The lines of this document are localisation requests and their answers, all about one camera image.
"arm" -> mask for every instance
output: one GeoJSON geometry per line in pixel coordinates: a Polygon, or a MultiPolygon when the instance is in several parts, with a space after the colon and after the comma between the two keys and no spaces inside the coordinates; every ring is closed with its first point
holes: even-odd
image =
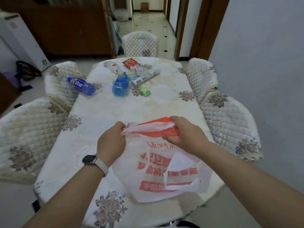
{"type": "Polygon", "coordinates": [[[172,116],[179,137],[164,137],[204,161],[262,227],[304,227],[304,194],[211,143],[187,119],[172,116]]]}
{"type": "MultiPolygon", "coordinates": [[[[117,122],[98,139],[96,156],[108,167],[124,152],[126,139],[120,136],[123,127],[117,122]]],[[[80,227],[103,176],[96,165],[83,166],[23,228],[80,227]]]]}

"person's left hand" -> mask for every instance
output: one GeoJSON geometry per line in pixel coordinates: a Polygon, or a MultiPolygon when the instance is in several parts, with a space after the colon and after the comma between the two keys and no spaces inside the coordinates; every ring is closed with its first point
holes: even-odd
{"type": "Polygon", "coordinates": [[[119,158],[126,147],[125,136],[120,132],[126,125],[116,122],[114,126],[106,130],[98,139],[96,156],[110,167],[119,158]]]}

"tablecloth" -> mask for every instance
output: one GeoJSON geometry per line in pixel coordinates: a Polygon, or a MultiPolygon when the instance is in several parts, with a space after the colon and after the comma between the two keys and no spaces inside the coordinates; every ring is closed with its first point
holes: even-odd
{"type": "MultiPolygon", "coordinates": [[[[127,71],[121,63],[125,59],[112,61],[127,71]]],[[[171,115],[183,116],[198,125],[214,142],[182,65],[161,58],[134,59],[148,69],[161,69],[159,75],[141,85],[141,88],[147,87],[151,95],[144,97],[135,87],[123,98],[114,96],[112,85],[117,76],[104,66],[104,62],[95,65],[86,81],[95,85],[96,93],[93,96],[79,94],[34,185],[41,203],[47,202],[83,166],[85,155],[96,153],[99,136],[117,121],[130,126],[171,115]]],[[[129,197],[110,168],[97,188],[83,224],[93,227],[158,226],[189,214],[223,184],[213,172],[206,193],[185,192],[158,202],[138,203],[129,197]]]]}

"brown box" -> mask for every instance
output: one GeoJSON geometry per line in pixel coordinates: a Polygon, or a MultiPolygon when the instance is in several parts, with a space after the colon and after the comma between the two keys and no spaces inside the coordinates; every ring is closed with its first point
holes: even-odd
{"type": "Polygon", "coordinates": [[[143,14],[149,13],[149,3],[148,2],[141,3],[141,13],[143,13],[143,14]]]}

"blue liquid bottle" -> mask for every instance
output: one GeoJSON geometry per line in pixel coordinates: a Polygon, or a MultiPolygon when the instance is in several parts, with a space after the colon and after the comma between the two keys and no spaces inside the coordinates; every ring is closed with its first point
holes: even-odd
{"type": "Polygon", "coordinates": [[[124,73],[123,75],[118,76],[118,78],[116,79],[112,87],[112,93],[115,96],[123,97],[127,93],[128,86],[129,86],[128,76],[126,73],[124,73]]]}
{"type": "Polygon", "coordinates": [[[74,85],[74,88],[85,95],[92,96],[96,89],[91,83],[87,83],[85,80],[82,80],[78,77],[68,77],[67,81],[74,85]]]}

